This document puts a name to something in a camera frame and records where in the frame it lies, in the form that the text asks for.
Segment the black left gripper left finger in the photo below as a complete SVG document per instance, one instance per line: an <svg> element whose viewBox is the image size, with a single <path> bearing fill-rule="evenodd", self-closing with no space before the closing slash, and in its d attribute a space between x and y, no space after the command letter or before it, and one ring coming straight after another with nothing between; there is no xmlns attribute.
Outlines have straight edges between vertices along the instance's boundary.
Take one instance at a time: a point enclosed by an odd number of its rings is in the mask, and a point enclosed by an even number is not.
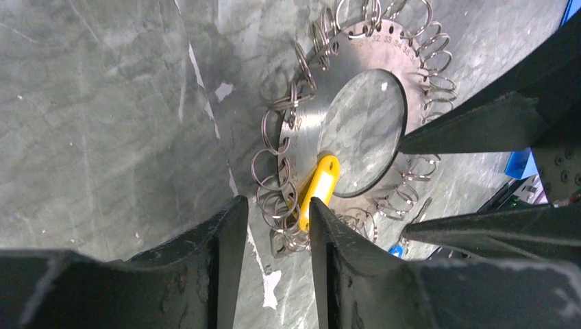
<svg viewBox="0 0 581 329"><path fill-rule="evenodd" d="M1 251L2 328L231 328L248 200L129 260Z"/></svg>

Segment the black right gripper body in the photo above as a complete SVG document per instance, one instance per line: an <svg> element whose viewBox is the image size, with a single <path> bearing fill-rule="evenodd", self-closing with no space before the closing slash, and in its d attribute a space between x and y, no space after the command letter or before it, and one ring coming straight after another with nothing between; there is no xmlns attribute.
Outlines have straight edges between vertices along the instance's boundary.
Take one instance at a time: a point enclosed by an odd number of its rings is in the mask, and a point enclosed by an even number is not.
<svg viewBox="0 0 581 329"><path fill-rule="evenodd" d="M580 200L580 134L547 133L532 153L549 203L566 206Z"/></svg>

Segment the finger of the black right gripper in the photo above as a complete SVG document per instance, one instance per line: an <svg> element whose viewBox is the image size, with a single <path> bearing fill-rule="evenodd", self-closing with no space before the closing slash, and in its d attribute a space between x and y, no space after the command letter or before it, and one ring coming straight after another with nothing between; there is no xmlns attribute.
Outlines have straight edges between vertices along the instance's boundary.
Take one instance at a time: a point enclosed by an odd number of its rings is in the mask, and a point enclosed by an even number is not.
<svg viewBox="0 0 581 329"><path fill-rule="evenodd" d="M580 264L580 206L550 205L473 213L408 224L403 236L480 258Z"/></svg>
<svg viewBox="0 0 581 329"><path fill-rule="evenodd" d="M511 70L401 138L404 154L517 151L580 103L580 13Z"/></svg>

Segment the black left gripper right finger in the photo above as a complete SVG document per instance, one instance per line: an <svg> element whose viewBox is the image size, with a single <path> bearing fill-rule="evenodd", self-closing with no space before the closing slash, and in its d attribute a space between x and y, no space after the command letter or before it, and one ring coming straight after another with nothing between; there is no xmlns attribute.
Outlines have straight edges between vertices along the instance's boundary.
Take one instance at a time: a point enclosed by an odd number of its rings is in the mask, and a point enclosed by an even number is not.
<svg viewBox="0 0 581 329"><path fill-rule="evenodd" d="M539 260L404 261L310 203L320 328L579 328L580 269Z"/></svg>

